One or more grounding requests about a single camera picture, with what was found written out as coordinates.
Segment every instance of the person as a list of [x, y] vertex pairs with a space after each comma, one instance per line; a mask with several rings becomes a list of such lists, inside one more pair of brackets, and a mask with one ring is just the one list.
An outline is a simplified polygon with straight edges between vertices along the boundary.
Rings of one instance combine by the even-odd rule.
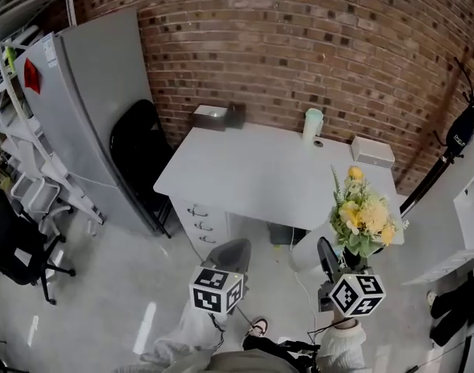
[[474, 277], [454, 291], [437, 295], [434, 291], [427, 293], [430, 314], [434, 319], [447, 314], [437, 326], [430, 331], [430, 338], [443, 347], [466, 323], [474, 318]]
[[[199, 333], [189, 334], [194, 324], [208, 314], [200, 313], [186, 305], [179, 327], [167, 337], [155, 342], [154, 351], [146, 354], [143, 365], [118, 368], [114, 373], [195, 373], [241, 372], [304, 373], [305, 367], [291, 354], [266, 338], [269, 323], [265, 318], [256, 319], [242, 341], [243, 350], [214, 354], [215, 349], [207, 344]], [[334, 322], [343, 320], [336, 310]], [[366, 335], [361, 324], [350, 319], [329, 328], [322, 338], [316, 365], [321, 373], [368, 373], [365, 367], [361, 344]]]

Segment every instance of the gray refrigerator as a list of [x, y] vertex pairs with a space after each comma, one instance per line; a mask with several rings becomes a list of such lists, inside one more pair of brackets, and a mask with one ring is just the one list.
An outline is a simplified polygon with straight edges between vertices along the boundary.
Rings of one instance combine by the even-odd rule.
[[[25, 87], [26, 59], [40, 93]], [[156, 227], [110, 157], [110, 133], [140, 99], [152, 101], [135, 9], [48, 34], [16, 59], [26, 101], [73, 180], [106, 221], [143, 235]], [[132, 162], [149, 169], [148, 160]]]

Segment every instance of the cable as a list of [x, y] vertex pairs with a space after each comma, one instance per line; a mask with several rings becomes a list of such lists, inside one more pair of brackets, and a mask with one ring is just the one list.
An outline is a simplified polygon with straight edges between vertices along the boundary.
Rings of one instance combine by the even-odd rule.
[[[289, 245], [289, 253], [292, 253], [292, 243], [294, 243], [294, 229], [295, 228], [292, 227], [292, 238], [291, 238], [291, 244]], [[316, 313], [315, 313], [315, 309], [313, 308], [312, 300], [309, 297], [309, 292], [304, 286], [304, 284], [299, 280], [297, 272], [294, 272], [294, 277], [296, 278], [296, 281], [301, 285], [301, 287], [305, 291], [306, 296], [308, 296], [308, 304], [309, 304], [309, 308], [312, 310], [313, 322], [315, 324], [313, 327], [315, 327], [315, 330], [316, 330]], [[312, 344], [315, 344], [315, 338], [312, 339], [311, 336], [309, 336], [309, 339], [312, 341]]]
[[334, 323], [331, 323], [328, 326], [322, 327], [321, 329], [313, 330], [312, 332], [306, 332], [306, 333], [308, 334], [309, 339], [315, 344], [316, 336], [318, 336], [320, 333], [325, 332], [328, 328], [330, 328], [332, 326], [340, 325], [341, 323], [347, 322], [350, 319], [352, 319], [352, 318], [344, 318], [344, 319], [340, 320], [339, 322], [334, 322]]
[[[189, 239], [188, 236], [187, 236], [187, 240], [189, 241], [190, 248], [192, 249], [192, 251], [194, 252], [194, 254], [197, 256], [197, 258], [198, 258], [201, 262], [203, 262], [204, 260], [202, 259], [202, 257], [200, 256], [200, 254], [197, 252], [196, 248], [193, 246], [193, 244], [192, 244], [192, 242], [190, 241], [190, 239]], [[242, 312], [242, 310], [240, 309], [240, 307], [239, 307], [238, 305], [236, 306], [236, 308], [237, 308], [237, 311], [240, 312], [240, 315], [242, 315], [242, 317], [247, 321], [247, 323], [248, 323], [249, 325], [252, 325], [251, 321], [248, 319], [248, 317], [246, 316], [246, 314], [245, 314], [244, 312]], [[216, 321], [214, 320], [214, 315], [213, 315], [213, 314], [209, 314], [209, 316], [211, 316], [211, 320], [213, 321], [214, 327], [216, 327], [218, 330], [220, 330], [221, 327], [220, 327], [217, 323], [215, 323]], [[224, 332], [225, 332], [224, 330], [223, 330], [223, 332], [220, 332], [220, 333], [221, 333], [221, 339], [220, 339], [220, 342], [221, 342], [221, 343], [218, 344], [215, 349], [218, 349], [218, 348], [221, 347], [221, 345], [223, 344], [223, 333], [224, 333]]]
[[218, 329], [218, 332], [220, 332], [220, 342], [213, 347], [215, 350], [217, 350], [219, 347], [223, 345], [225, 341], [223, 339], [223, 333], [225, 332], [225, 330], [222, 329], [220, 325], [218, 325], [218, 322], [216, 322], [216, 318], [214, 317], [214, 314], [208, 313], [208, 315], [211, 318], [211, 321], [213, 322], [214, 327], [216, 327]]
[[[472, 339], [473, 337], [474, 337], [474, 334], [472, 334], [471, 336], [468, 336], [467, 338]], [[450, 348], [449, 350], [443, 352], [438, 357], [430, 359], [430, 361], [424, 362], [422, 364], [418, 364], [417, 366], [413, 366], [410, 370], [406, 371], [406, 373], [414, 373], [415, 371], [418, 371], [422, 366], [425, 366], [426, 364], [432, 363], [432, 362], [436, 361], [437, 359], [442, 358], [448, 352], [451, 352], [451, 351], [455, 350], [456, 348], [460, 347], [461, 345], [463, 345], [467, 341], [467, 338], [465, 338], [461, 343], [456, 344], [453, 348]]]

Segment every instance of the yellow flower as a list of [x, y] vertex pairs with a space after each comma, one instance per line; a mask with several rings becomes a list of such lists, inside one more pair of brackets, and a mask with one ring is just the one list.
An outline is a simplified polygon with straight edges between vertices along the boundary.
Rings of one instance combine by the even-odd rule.
[[382, 229], [382, 233], [380, 237], [386, 246], [389, 246], [392, 242], [392, 238], [394, 238], [396, 231], [392, 225], [386, 225], [384, 229]]
[[389, 213], [381, 200], [368, 200], [360, 210], [359, 219], [371, 234], [379, 233], [387, 224]]
[[359, 206], [354, 203], [352, 200], [346, 202], [339, 209], [340, 220], [346, 224], [346, 226], [355, 234], [358, 235], [360, 231], [358, 227], [360, 226], [359, 220]]
[[347, 171], [347, 175], [355, 180], [361, 180], [364, 177], [363, 172], [357, 166], [351, 166]]

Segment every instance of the black folding chair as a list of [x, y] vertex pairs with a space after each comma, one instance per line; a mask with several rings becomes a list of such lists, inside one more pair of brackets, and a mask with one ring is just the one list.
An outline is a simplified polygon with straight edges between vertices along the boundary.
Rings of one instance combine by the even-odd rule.
[[[162, 233], [171, 238], [165, 223], [172, 205], [167, 196], [156, 193], [152, 187], [172, 158], [173, 150], [151, 101], [137, 101], [117, 121], [111, 131], [110, 151], [132, 193]], [[146, 159], [149, 164], [143, 166]]]

